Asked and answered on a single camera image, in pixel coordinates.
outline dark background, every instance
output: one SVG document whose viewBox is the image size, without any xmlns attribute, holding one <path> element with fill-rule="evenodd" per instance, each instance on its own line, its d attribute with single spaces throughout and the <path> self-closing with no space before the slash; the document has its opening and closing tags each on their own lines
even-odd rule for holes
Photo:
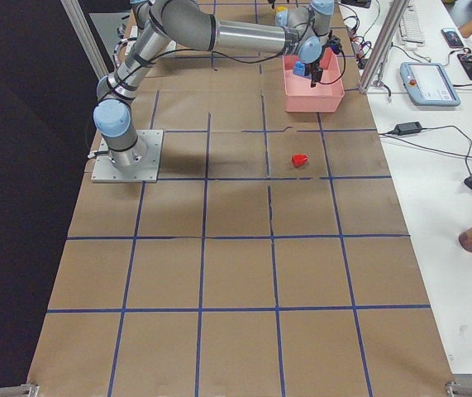
<svg viewBox="0 0 472 397">
<path fill-rule="evenodd" d="M 117 12 L 128 1 L 82 6 Z M 60 0 L 0 0 L 0 387 L 26 382 L 83 176 L 96 84 Z M 92 139 L 93 124 L 88 131 Z"/>
</svg>

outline tablet screen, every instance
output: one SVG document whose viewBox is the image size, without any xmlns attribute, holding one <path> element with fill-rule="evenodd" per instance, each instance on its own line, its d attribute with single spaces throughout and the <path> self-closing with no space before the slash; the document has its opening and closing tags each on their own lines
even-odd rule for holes
<svg viewBox="0 0 472 397">
<path fill-rule="evenodd" d="M 436 65 L 410 65 L 417 87 L 426 101 L 450 101 L 453 96 L 440 68 Z"/>
</svg>

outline smartphone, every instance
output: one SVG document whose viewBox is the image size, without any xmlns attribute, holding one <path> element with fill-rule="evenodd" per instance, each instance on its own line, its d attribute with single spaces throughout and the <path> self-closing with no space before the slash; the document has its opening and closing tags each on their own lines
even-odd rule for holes
<svg viewBox="0 0 472 397">
<path fill-rule="evenodd" d="M 441 34 L 445 37 L 445 40 L 450 48 L 463 48 L 464 43 L 460 39 L 458 31 L 453 27 L 447 27 L 441 29 Z"/>
</svg>

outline plug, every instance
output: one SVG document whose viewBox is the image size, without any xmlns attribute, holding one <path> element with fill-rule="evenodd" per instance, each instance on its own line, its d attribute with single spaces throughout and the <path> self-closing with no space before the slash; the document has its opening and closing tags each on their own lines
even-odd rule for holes
<svg viewBox="0 0 472 397">
<path fill-rule="evenodd" d="M 421 132 L 423 127 L 419 122 L 402 122 L 395 126 L 392 131 L 388 131 L 387 133 L 390 135 L 410 135 L 410 134 L 418 134 Z"/>
</svg>

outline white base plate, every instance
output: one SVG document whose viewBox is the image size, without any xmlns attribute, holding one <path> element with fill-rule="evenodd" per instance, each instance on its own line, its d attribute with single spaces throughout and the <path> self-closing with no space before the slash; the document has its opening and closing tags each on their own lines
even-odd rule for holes
<svg viewBox="0 0 472 397">
<path fill-rule="evenodd" d="M 99 155 L 94 164 L 92 181 L 96 183 L 115 182 L 156 182 L 159 176 L 160 152 L 162 151 L 162 130 L 136 130 L 138 139 L 147 144 L 147 155 L 138 164 L 127 169 L 118 169 L 108 155 Z M 99 151 L 107 151 L 107 143 L 102 139 Z"/>
</svg>

